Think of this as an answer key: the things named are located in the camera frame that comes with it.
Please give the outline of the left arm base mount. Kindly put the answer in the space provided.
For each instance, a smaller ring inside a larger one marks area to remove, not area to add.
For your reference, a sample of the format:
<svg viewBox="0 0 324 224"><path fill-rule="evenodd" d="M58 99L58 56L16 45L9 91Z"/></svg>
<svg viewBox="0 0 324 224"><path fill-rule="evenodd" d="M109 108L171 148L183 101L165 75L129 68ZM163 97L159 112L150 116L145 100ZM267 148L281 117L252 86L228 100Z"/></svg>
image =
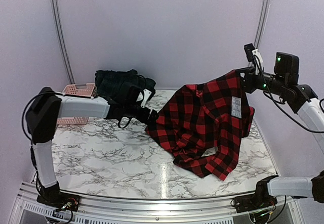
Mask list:
<svg viewBox="0 0 324 224"><path fill-rule="evenodd" d="M55 207L56 209L59 209L59 211L63 211L64 210L63 206L71 202L71 206L67 206L66 209L72 211L78 211L78 207L80 204L80 196L75 194L60 192L58 198L56 198L55 200L48 201L44 197L38 195L36 201L44 205Z"/></svg>

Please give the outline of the red black plaid shirt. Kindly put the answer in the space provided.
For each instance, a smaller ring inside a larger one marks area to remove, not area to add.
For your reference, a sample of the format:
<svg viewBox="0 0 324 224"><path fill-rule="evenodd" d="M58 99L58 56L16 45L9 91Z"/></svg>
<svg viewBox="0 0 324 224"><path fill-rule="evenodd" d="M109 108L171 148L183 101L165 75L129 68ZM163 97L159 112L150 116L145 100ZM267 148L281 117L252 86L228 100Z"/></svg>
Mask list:
<svg viewBox="0 0 324 224"><path fill-rule="evenodd" d="M223 181L238 164L254 113L240 73L232 70L203 84L182 86L145 131L173 155L176 166Z"/></svg>

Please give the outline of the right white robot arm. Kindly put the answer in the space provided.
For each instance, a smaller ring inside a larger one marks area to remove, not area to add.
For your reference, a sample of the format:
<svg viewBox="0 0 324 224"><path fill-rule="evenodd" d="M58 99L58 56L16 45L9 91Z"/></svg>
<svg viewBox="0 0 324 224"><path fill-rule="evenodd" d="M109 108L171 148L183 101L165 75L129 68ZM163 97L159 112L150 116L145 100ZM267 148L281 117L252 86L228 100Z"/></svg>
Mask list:
<svg viewBox="0 0 324 224"><path fill-rule="evenodd" d="M313 142L323 150L323 101L307 84L299 81L299 58L283 52L276 53L273 73L266 73L257 49L247 53L252 66L241 69L247 93L259 89L269 94L275 106L298 126L297 132L285 132L286 126L277 126L278 135L290 142L306 131L313 135ZM323 172L315 177L270 176L257 182L255 193L249 198L256 208L277 196L311 198L323 203Z"/></svg>

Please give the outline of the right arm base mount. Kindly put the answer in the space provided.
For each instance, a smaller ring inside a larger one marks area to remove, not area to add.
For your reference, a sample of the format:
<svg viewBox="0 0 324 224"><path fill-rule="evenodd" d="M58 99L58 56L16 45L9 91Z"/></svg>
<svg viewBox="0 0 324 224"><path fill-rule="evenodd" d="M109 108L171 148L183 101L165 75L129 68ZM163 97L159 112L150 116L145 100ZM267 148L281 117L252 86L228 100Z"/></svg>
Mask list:
<svg viewBox="0 0 324 224"><path fill-rule="evenodd" d="M273 196L259 198L256 197L255 194L248 194L234 197L230 204L236 209L237 213L242 213L267 207L274 207L277 204L277 198Z"/></svg>

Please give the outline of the green plaid skirt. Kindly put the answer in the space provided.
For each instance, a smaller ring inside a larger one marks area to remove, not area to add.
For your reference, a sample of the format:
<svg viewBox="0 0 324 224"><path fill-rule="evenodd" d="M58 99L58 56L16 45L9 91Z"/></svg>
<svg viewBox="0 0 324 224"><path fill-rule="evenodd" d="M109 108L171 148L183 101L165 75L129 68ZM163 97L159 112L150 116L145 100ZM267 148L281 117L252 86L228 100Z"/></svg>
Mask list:
<svg viewBox="0 0 324 224"><path fill-rule="evenodd" d="M103 98L114 98L126 83L149 90L152 93L149 100L156 93L156 82L140 75L135 69L129 71L97 70L95 73L97 95Z"/></svg>

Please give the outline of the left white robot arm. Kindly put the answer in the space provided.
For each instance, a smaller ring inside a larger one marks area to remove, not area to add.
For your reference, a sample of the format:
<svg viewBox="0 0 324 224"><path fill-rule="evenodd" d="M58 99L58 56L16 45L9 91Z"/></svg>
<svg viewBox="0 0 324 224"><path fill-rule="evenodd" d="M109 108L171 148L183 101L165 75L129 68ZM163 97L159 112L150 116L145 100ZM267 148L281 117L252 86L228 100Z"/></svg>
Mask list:
<svg viewBox="0 0 324 224"><path fill-rule="evenodd" d="M146 107L151 92L130 89L116 102L99 96L77 96L53 91L44 87L26 105L22 114L22 129L29 138L31 161L36 171L39 195L53 206L64 202L56 179L52 157L52 140L57 120L68 117L94 117L121 121L135 118L141 123L155 121L158 113Z"/></svg>

